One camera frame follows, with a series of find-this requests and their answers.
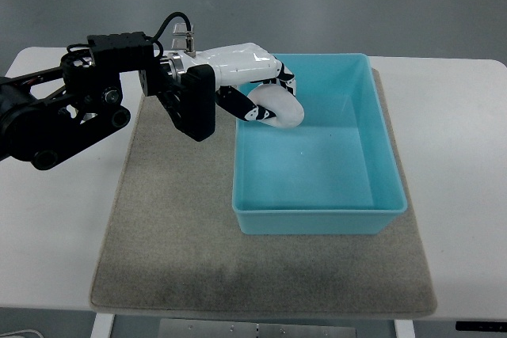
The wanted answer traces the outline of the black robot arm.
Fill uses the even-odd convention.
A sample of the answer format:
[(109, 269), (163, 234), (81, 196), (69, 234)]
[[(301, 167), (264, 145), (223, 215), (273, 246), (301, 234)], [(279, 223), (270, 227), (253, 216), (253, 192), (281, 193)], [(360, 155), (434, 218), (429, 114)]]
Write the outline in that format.
[(160, 36), (175, 18), (193, 55), (193, 27), (171, 13), (154, 36), (144, 32), (88, 36), (71, 44), (57, 67), (1, 79), (1, 158), (49, 170), (126, 127), (120, 76), (136, 71), (143, 93), (155, 96), (173, 125), (200, 142), (215, 131), (215, 74), (208, 64), (185, 69), (182, 55), (163, 56)]

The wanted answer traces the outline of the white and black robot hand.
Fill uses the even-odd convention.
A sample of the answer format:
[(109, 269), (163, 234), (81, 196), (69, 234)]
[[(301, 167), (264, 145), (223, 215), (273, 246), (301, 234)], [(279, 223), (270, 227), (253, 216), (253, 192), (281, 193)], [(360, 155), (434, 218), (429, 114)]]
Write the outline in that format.
[(186, 74), (199, 65), (209, 65), (215, 75), (215, 101), (231, 115), (243, 121), (257, 120), (258, 107), (247, 97), (262, 84), (280, 85), (296, 95), (295, 75), (284, 63), (254, 44), (236, 44), (198, 51), (167, 52), (172, 75)]

